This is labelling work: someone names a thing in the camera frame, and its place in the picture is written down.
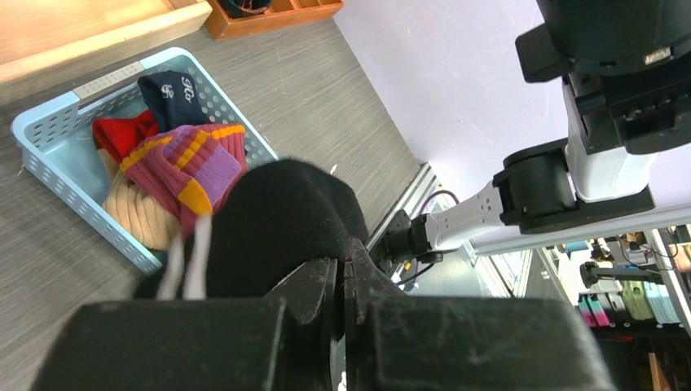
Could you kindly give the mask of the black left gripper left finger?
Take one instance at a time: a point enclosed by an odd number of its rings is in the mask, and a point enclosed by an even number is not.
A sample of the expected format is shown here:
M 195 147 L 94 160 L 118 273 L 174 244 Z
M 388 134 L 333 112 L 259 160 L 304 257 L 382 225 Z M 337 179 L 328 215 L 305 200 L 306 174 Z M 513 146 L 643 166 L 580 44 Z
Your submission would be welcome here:
M 338 338 L 336 281 L 336 260 L 311 260 L 267 295 L 286 305 L 275 369 L 278 390 L 332 389 Z

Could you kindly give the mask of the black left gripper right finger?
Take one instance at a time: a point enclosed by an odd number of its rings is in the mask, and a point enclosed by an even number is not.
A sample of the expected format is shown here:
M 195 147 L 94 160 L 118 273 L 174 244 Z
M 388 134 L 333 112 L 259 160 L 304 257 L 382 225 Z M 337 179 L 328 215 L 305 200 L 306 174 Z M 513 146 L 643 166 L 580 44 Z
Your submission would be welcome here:
M 346 388 L 392 390 L 385 371 L 406 359 L 400 305 L 406 295 L 383 274 L 358 239 L 349 243 L 343 275 Z

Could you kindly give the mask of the black white-striped sock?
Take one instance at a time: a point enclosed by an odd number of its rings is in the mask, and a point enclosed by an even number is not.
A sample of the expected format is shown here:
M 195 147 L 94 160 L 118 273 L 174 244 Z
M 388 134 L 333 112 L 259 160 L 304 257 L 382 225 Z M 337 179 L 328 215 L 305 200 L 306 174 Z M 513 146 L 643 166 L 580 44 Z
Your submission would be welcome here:
M 353 238 L 369 232 L 347 183 L 302 160 L 258 166 L 213 216 L 207 296 L 262 297 L 306 261 L 344 257 Z

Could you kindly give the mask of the purple striped sock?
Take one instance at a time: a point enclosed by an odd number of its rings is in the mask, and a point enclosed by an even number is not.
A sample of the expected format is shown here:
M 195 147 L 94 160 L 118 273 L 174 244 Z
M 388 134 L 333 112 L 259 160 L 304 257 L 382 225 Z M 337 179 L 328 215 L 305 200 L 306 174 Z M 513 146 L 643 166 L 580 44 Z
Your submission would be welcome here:
M 181 125 L 143 140 L 120 169 L 177 218 L 186 237 L 247 171 L 244 142 L 240 124 Z

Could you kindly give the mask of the striped beige sock front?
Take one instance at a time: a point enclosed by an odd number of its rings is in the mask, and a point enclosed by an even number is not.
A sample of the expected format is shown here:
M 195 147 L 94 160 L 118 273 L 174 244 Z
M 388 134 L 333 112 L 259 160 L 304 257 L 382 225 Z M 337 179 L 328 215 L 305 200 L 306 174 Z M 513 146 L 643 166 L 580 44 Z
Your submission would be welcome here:
M 179 231 L 176 217 L 122 173 L 105 149 L 97 152 L 111 179 L 103 209 L 144 247 L 167 250 Z

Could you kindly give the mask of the navy sock with white cuff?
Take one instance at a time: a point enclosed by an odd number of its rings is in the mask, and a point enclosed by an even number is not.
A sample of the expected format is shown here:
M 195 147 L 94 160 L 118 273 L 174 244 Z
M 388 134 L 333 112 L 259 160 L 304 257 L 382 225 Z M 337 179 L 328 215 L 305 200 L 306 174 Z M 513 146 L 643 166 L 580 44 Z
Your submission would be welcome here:
M 157 72 L 140 77 L 137 84 L 161 133 L 181 125 L 209 123 L 191 75 L 175 71 Z

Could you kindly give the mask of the red santa sock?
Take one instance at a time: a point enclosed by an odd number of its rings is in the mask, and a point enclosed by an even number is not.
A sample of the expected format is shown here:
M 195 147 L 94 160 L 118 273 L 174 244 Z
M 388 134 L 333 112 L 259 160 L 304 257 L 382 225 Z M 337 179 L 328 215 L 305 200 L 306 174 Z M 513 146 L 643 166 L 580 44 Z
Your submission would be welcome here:
M 133 118 L 96 118 L 92 136 L 97 149 L 104 149 L 120 164 L 144 139 L 159 133 L 151 110 Z

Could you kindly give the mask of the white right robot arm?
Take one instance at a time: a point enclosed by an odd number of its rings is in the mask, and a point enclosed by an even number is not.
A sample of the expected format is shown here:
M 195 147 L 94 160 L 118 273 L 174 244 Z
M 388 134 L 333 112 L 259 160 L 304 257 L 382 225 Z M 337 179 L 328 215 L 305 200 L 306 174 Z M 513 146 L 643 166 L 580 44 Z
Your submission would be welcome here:
M 540 235 L 654 208 L 657 156 L 690 142 L 687 1 L 540 1 L 515 41 L 524 79 L 559 79 L 568 135 L 514 152 L 476 195 L 438 213 L 397 212 L 372 248 L 386 265 L 438 263 L 505 226 Z

